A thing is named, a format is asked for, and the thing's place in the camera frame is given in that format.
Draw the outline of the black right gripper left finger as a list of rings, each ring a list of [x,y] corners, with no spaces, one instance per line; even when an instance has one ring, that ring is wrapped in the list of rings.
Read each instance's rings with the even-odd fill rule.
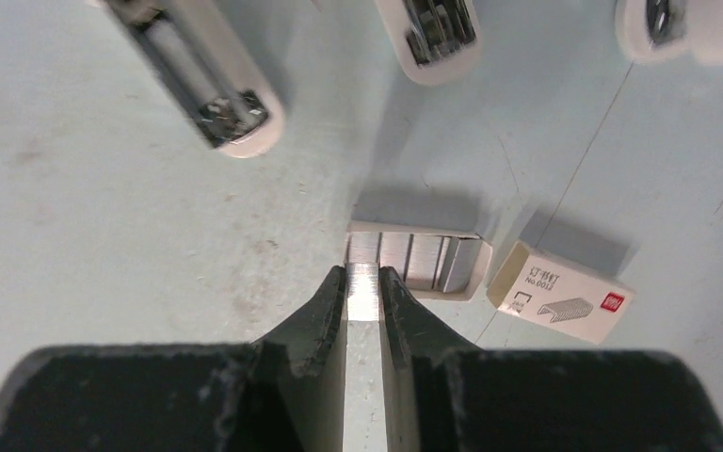
[[[248,343],[70,345],[0,388],[0,451],[338,451],[347,275]]]

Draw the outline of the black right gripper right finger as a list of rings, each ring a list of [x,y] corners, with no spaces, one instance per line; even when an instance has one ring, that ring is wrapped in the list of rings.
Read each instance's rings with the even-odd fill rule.
[[[723,451],[723,425],[657,350],[485,349],[378,273],[392,451]]]

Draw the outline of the metal staple strip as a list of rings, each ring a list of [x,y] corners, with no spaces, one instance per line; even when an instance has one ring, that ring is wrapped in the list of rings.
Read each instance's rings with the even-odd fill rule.
[[[377,263],[346,266],[344,451],[386,451]]]

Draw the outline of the beige white stapler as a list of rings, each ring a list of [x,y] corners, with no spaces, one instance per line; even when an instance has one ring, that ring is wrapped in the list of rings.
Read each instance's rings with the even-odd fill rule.
[[[469,0],[377,0],[401,69],[413,82],[439,86],[480,60],[480,24]]]

